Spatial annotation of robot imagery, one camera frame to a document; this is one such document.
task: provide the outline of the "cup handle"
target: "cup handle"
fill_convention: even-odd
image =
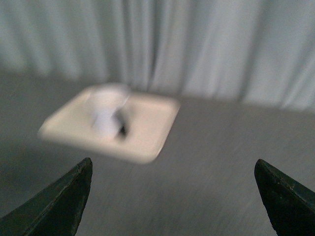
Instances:
[[[122,134],[124,137],[127,135],[127,118],[126,116],[124,116],[124,113],[122,111],[122,109],[118,109],[115,114],[114,117],[118,120],[118,122],[120,123],[121,129],[119,130],[119,134]]]

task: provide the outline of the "white curtain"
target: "white curtain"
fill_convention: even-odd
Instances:
[[[3,0],[0,66],[315,112],[315,1]]]

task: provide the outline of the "gray table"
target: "gray table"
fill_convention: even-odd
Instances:
[[[254,180],[259,158],[315,190],[315,116],[307,113],[180,98],[148,165],[39,140],[45,118],[87,85],[1,76],[0,217],[84,157],[94,173],[78,236],[275,236]]]

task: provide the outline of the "white cup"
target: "white cup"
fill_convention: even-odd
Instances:
[[[91,127],[98,135],[113,139],[126,125],[129,96],[129,87],[118,83],[108,83],[92,90],[87,105],[92,115]]]

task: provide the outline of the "white tray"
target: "white tray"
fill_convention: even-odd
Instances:
[[[91,117],[84,107],[92,89],[86,88],[48,117],[38,132],[39,136],[136,163],[153,161],[165,143],[179,102],[158,95],[133,93],[126,104],[131,109],[126,138],[108,140],[92,130]]]

